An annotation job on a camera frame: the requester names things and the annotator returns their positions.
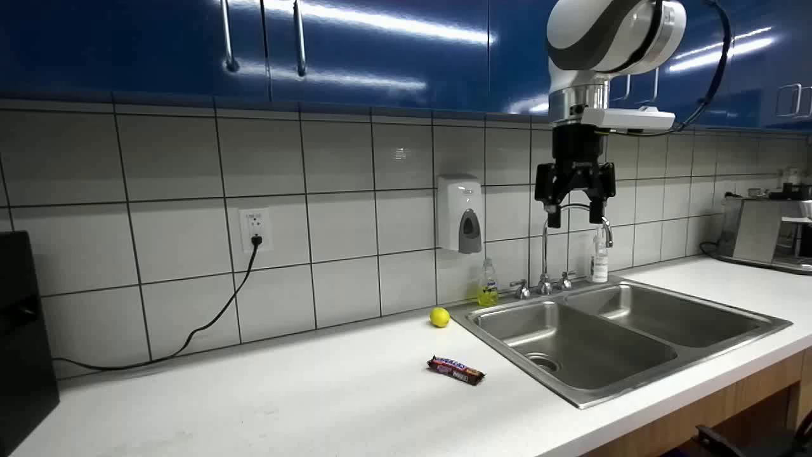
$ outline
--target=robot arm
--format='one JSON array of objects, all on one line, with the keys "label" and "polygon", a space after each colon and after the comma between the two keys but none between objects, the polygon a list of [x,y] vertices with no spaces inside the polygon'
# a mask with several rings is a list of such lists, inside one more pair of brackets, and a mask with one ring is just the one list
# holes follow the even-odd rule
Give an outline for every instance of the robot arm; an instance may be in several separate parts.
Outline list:
[{"label": "robot arm", "polygon": [[613,164],[598,164],[602,131],[664,131],[674,117],[657,109],[608,109],[608,81],[662,67],[683,41],[677,0],[559,0],[547,20],[550,115],[556,164],[539,164],[536,201],[561,227],[561,201],[589,196],[589,221],[603,221]]}]

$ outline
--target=black cable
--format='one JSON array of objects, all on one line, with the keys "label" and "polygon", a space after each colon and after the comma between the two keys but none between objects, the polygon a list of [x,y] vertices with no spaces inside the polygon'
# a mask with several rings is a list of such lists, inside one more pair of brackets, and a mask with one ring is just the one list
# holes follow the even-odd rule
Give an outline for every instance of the black cable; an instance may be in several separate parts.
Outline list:
[{"label": "black cable", "polygon": [[78,366],[78,369],[87,369],[87,370],[135,370],[135,369],[145,369],[145,366],[158,366],[158,362],[164,362],[164,360],[173,360],[178,357],[197,333],[207,331],[211,326],[216,326],[225,310],[234,305],[237,295],[244,289],[244,285],[248,281],[252,272],[254,272],[254,260],[257,260],[257,252],[258,252],[258,244],[261,244],[261,235],[254,235],[252,239],[252,260],[248,260],[248,268],[247,268],[247,277],[240,279],[240,285],[234,289],[234,295],[228,296],[228,303],[221,307],[219,314],[214,314],[206,326],[195,327],[187,333],[187,338],[182,340],[182,346],[169,354],[169,356],[162,356],[162,357],[153,357],[153,360],[145,360],[145,362],[131,362],[131,366],[93,366],[93,362],[81,362],[81,360],[72,360],[72,357],[53,357],[58,362],[72,362],[72,366]]},{"label": "black cable", "polygon": [[654,131],[654,134],[645,134],[645,131],[612,131],[612,134],[624,134],[624,138],[668,138],[668,134],[677,134],[677,131],[686,131],[695,117],[701,117],[710,102],[715,98],[719,89],[720,89],[720,81],[725,78],[725,72],[728,72],[728,56],[730,56],[730,46],[733,46],[733,27],[730,27],[730,18],[725,12],[725,7],[719,6],[719,0],[705,0],[710,9],[719,12],[719,20],[720,20],[720,27],[723,27],[723,44],[720,44],[720,56],[719,56],[719,63],[715,63],[715,72],[712,72],[712,78],[709,83],[709,91],[703,98],[695,102],[695,109],[672,130],[668,131]]}]

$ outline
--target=white tile wall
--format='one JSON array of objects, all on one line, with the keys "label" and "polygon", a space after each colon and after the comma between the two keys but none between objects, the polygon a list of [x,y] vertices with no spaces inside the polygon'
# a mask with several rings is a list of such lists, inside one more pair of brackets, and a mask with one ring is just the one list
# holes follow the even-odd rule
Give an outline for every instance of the white tile wall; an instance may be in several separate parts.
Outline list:
[{"label": "white tile wall", "polygon": [[527,130],[487,130],[487,155],[484,155],[487,185],[518,185],[530,183],[530,134]]},{"label": "white tile wall", "polygon": [[347,260],[375,254],[372,192],[333,192],[310,197],[311,260]]},{"label": "white tile wall", "polygon": [[135,204],[131,227],[145,281],[230,272],[224,201]]},{"label": "white tile wall", "polygon": [[225,196],[304,192],[299,121],[221,120]]},{"label": "white tile wall", "polygon": [[372,125],[375,185],[432,187],[432,125]]},{"label": "white tile wall", "polygon": [[18,205],[124,201],[110,115],[0,115],[0,155]]},{"label": "white tile wall", "polygon": [[379,252],[433,248],[433,192],[379,192]]},{"label": "white tile wall", "polygon": [[484,131],[474,128],[433,128],[433,175],[484,178]]},{"label": "white tile wall", "polygon": [[372,190],[371,125],[306,121],[304,171],[310,192]]},{"label": "white tile wall", "polygon": [[254,272],[238,295],[238,327],[244,340],[315,331],[310,266]]},{"label": "white tile wall", "polygon": [[384,314],[432,307],[433,296],[433,252],[381,256]]},{"label": "white tile wall", "polygon": [[150,360],[138,286],[42,300],[48,342],[56,357],[96,366]]},{"label": "white tile wall", "polygon": [[42,295],[138,285],[124,205],[13,208]]},{"label": "white tile wall", "polygon": [[315,263],[311,275],[320,327],[381,314],[375,260]]},{"label": "white tile wall", "polygon": [[[153,356],[164,357],[174,354],[190,331],[206,326],[234,295],[234,279],[202,277],[187,281],[162,281],[145,286],[145,307],[150,326]],[[228,307],[224,317],[197,333],[186,354],[224,347],[238,342],[237,307]]]},{"label": "white tile wall", "polygon": [[530,234],[527,197],[527,185],[484,190],[487,242],[521,239]]},{"label": "white tile wall", "polygon": [[[550,131],[527,120],[48,102],[0,102],[0,120],[0,187],[3,178],[9,187],[0,232],[9,221],[31,232],[64,356],[126,362],[181,346],[247,268],[244,208],[268,208],[271,247],[193,351],[457,305],[484,281],[487,256],[503,286],[541,275],[545,213],[532,180],[553,158]],[[606,140],[603,161],[622,178],[606,211],[612,268],[695,254],[719,232],[723,190],[776,185],[812,158],[805,134],[739,138]],[[484,252],[433,252],[436,175],[484,180]],[[587,213],[565,211],[550,234],[550,275],[587,275]],[[122,342],[103,342],[112,327]]]},{"label": "white tile wall", "polygon": [[214,120],[120,117],[129,197],[224,196]]}]

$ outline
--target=kitchen counter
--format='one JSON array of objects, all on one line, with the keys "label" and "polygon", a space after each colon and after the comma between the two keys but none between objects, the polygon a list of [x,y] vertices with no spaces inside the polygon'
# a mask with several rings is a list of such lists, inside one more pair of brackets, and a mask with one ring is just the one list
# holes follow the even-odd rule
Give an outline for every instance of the kitchen counter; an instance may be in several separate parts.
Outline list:
[{"label": "kitchen counter", "polygon": [[[809,277],[690,260],[630,279],[791,327],[582,411],[457,322],[400,314],[68,380],[15,457],[582,455],[812,346]],[[432,356],[487,376],[428,373]]]}]

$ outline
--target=double sink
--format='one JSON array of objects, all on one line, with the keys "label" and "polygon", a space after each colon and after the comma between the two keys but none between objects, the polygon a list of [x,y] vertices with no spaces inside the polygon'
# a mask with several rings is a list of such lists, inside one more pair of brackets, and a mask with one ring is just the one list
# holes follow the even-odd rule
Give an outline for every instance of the double sink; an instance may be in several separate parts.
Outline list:
[{"label": "double sink", "polygon": [[578,408],[790,326],[632,281],[452,314]]}]

